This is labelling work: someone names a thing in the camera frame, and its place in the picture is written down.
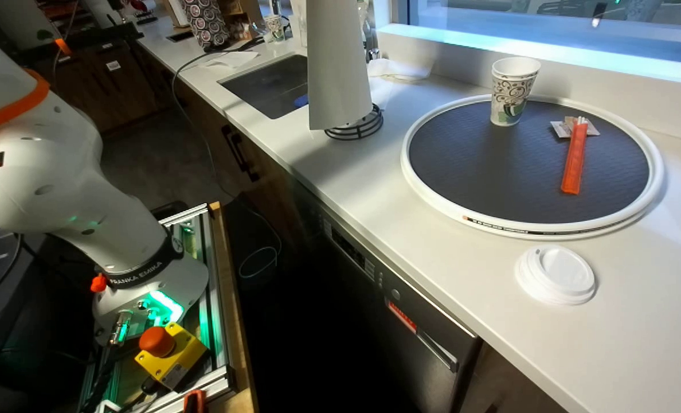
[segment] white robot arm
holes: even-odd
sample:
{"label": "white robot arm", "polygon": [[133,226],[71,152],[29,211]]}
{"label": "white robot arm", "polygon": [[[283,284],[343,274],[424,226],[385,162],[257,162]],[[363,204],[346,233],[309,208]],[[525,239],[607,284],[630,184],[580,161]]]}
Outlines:
{"label": "white robot arm", "polygon": [[[34,85],[0,51],[0,107]],[[51,92],[0,123],[0,228],[47,231],[82,250],[110,280],[94,301],[105,327],[150,290],[191,308],[207,286],[207,265],[178,256],[150,211],[103,177],[101,149],[92,118]]]}

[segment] window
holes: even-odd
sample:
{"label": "window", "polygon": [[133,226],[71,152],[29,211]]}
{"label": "window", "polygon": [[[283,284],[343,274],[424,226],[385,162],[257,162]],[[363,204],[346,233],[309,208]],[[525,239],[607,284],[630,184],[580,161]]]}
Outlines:
{"label": "window", "polygon": [[405,22],[421,28],[681,61],[681,0],[400,0],[400,6]]}
{"label": "window", "polygon": [[257,0],[264,19],[270,13],[288,16],[290,13],[290,0]]}

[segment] stainless steel sink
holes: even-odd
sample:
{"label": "stainless steel sink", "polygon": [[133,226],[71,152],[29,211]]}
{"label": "stainless steel sink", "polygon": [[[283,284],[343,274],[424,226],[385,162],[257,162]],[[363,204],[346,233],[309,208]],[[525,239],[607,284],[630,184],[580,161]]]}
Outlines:
{"label": "stainless steel sink", "polygon": [[222,87],[265,117],[277,118],[299,105],[308,105],[308,56],[290,55],[240,77],[227,80]]}

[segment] white plastic lid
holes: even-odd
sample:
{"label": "white plastic lid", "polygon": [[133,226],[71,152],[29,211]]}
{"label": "white plastic lid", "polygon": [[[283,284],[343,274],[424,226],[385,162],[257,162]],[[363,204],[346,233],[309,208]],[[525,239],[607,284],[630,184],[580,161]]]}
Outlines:
{"label": "white plastic lid", "polygon": [[580,304],[596,290],[592,265],[561,246],[522,253],[515,261],[515,280],[532,297],[551,304]]}

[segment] paper towel holder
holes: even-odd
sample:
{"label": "paper towel holder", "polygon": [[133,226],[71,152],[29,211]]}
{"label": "paper towel holder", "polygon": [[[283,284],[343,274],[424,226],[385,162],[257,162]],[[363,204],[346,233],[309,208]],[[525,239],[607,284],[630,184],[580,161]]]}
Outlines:
{"label": "paper towel holder", "polygon": [[371,113],[365,114],[358,123],[322,127],[322,133],[333,140],[363,140],[366,134],[374,134],[381,127],[382,127],[382,113],[374,103]]}
{"label": "paper towel holder", "polygon": [[322,127],[333,140],[374,134],[382,113],[368,95],[358,2],[309,0],[305,20],[309,127]]}

